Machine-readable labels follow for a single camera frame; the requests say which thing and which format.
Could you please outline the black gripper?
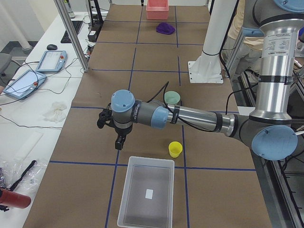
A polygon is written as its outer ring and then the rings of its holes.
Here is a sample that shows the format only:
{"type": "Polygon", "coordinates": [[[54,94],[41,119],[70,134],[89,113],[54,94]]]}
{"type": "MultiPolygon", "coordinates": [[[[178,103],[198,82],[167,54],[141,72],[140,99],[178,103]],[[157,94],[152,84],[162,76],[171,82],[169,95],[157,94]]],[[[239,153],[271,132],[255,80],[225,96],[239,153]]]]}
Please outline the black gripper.
{"type": "Polygon", "coordinates": [[[115,149],[122,150],[126,136],[132,131],[132,125],[127,128],[120,128],[118,126],[115,126],[114,129],[118,135],[117,139],[115,140],[115,149]]]}

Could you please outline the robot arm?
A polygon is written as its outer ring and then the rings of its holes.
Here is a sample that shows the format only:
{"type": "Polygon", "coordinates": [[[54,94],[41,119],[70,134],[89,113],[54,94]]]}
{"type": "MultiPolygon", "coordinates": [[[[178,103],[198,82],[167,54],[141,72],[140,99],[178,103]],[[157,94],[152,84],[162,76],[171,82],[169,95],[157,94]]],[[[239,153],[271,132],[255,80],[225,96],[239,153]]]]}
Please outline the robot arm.
{"type": "Polygon", "coordinates": [[[304,25],[301,0],[248,0],[242,33],[263,37],[261,69],[254,111],[248,116],[207,112],[134,98],[128,90],[111,97],[110,125],[122,149],[134,123],[162,129],[166,123],[189,125],[201,131],[223,133],[248,146],[256,155],[271,161],[291,155],[298,136],[287,113],[293,82],[293,63],[298,31],[304,25]]]}

